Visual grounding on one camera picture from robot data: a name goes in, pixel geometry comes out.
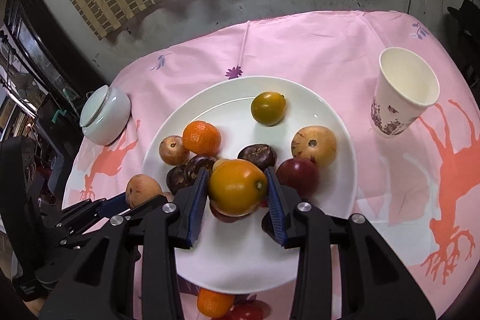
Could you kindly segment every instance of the white paper cup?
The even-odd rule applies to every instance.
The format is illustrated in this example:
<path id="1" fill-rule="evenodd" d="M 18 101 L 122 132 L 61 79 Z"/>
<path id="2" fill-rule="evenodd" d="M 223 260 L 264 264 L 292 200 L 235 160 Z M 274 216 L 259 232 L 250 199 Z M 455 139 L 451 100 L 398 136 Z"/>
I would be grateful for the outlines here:
<path id="1" fill-rule="evenodd" d="M 431 67 L 404 48 L 387 48 L 380 54 L 380 75 L 370 110 L 372 128 L 393 138 L 438 100 L 440 86 Z"/>

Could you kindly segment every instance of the metal screw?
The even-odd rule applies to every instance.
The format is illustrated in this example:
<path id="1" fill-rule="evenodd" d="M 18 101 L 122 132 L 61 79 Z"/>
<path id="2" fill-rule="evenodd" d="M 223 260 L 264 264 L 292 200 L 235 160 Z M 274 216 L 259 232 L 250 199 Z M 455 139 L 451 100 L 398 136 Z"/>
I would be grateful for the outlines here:
<path id="1" fill-rule="evenodd" d="M 297 209 L 300 211 L 311 211 L 311 204 L 309 204 L 308 202 L 300 202 L 297 205 Z"/>
<path id="2" fill-rule="evenodd" d="M 165 213 L 172 213 L 177 210 L 177 205 L 172 202 L 167 202 L 165 205 L 162 206 L 162 210 Z"/>
<path id="3" fill-rule="evenodd" d="M 123 217 L 117 214 L 116 216 L 113 216 L 110 219 L 110 224 L 113 226 L 119 226 L 121 223 L 123 223 Z"/>
<path id="4" fill-rule="evenodd" d="M 352 221 L 356 224 L 363 224 L 365 222 L 365 216 L 360 213 L 352 215 Z"/>

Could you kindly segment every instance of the orange tree print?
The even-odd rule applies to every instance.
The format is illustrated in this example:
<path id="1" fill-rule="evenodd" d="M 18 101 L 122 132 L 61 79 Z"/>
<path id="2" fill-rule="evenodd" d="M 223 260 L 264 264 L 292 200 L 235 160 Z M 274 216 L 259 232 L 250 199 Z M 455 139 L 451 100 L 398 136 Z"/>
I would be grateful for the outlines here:
<path id="1" fill-rule="evenodd" d="M 480 183 L 480 170 L 478 169 L 480 141 L 475 136 L 473 122 L 457 102 L 454 100 L 448 100 L 448 102 L 457 107 L 467 119 L 470 127 L 470 147 L 462 148 L 457 153 L 454 153 L 452 140 L 450 139 L 450 128 L 445 112 L 440 104 L 436 103 L 435 106 L 440 111 L 445 124 L 445 145 L 440 141 L 435 130 L 429 126 L 423 118 L 419 118 L 430 133 L 442 160 L 442 165 L 440 166 L 440 186 L 438 189 L 438 204 L 440 206 L 441 217 L 439 220 L 430 220 L 430 229 L 434 234 L 433 237 L 439 248 L 437 251 L 428 255 L 421 265 L 424 266 L 428 264 L 425 275 L 430 273 L 434 281 L 437 278 L 440 266 L 443 265 L 443 285 L 446 284 L 447 277 L 454 271 L 457 260 L 460 258 L 460 250 L 458 248 L 459 239 L 465 237 L 470 243 L 470 249 L 465 260 L 471 258 L 472 250 L 475 248 L 475 240 L 470 231 L 468 229 L 459 231 L 460 227 L 455 226 L 455 212 L 458 199 Z"/>
<path id="2" fill-rule="evenodd" d="M 136 122 L 136 130 L 140 127 L 140 120 Z M 92 164 L 90 175 L 85 174 L 85 190 L 80 192 L 80 200 L 95 199 L 95 193 L 93 192 L 93 179 L 96 174 L 105 174 L 108 176 L 114 176 L 122 169 L 121 164 L 128 151 L 133 150 L 138 143 L 137 139 L 128 144 L 125 148 L 121 146 L 125 143 L 127 138 L 127 129 L 125 128 L 118 145 L 114 149 L 110 149 L 110 146 L 104 146 L 102 152 L 97 156 Z"/>

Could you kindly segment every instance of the white plate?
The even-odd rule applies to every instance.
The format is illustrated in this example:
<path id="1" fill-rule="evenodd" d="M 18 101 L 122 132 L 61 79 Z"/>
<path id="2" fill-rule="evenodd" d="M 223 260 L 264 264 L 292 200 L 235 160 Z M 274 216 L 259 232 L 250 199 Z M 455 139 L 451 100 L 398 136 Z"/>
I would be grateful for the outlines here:
<path id="1" fill-rule="evenodd" d="M 285 118 L 273 127 L 255 122 L 251 101 L 261 92 L 277 91 L 287 101 Z M 349 133 L 335 111 L 317 94 L 298 83 L 270 76 L 227 80 L 199 92 L 175 110 L 155 135 L 143 161 L 142 172 L 155 178 L 164 190 L 172 168 L 158 154 L 160 142 L 181 135 L 186 125 L 203 120 L 222 134 L 219 155 L 236 158 L 242 148 L 266 143 L 275 148 L 280 164 L 292 157 L 290 143 L 302 127 L 322 125 L 337 137 L 337 158 L 321 173 L 313 203 L 326 214 L 348 217 L 357 189 L 357 161 Z M 298 249 L 285 250 L 261 229 L 267 209 L 260 208 L 235 223 L 223 223 L 210 212 L 208 201 L 202 230 L 192 250 L 176 249 L 178 275 L 217 292 L 246 294 L 292 281 L 297 276 Z"/>

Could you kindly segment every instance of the pink tablecloth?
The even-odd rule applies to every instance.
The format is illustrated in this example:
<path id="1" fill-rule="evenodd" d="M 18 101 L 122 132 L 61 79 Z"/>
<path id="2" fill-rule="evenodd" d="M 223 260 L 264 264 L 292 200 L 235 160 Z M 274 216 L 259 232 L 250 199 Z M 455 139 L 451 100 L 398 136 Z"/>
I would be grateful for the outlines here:
<path id="1" fill-rule="evenodd" d="M 422 56 L 441 87 L 438 104 L 393 140 L 378 136 L 368 120 L 378 56 L 390 46 Z M 357 154 L 355 210 L 398 253 L 440 316 L 480 258 L 480 117 L 446 51 L 406 14 L 311 12 L 249 21 L 138 59 L 113 83 L 128 93 L 133 119 L 110 147 L 83 141 L 64 206 L 123 192 L 173 110 L 208 86 L 246 75 L 296 81 L 332 105 Z M 292 283 L 257 295 L 274 320 L 289 318 L 292 298 Z M 195 297 L 182 300 L 186 319 L 199 318 Z M 336 287 L 333 304 L 339 317 Z"/>

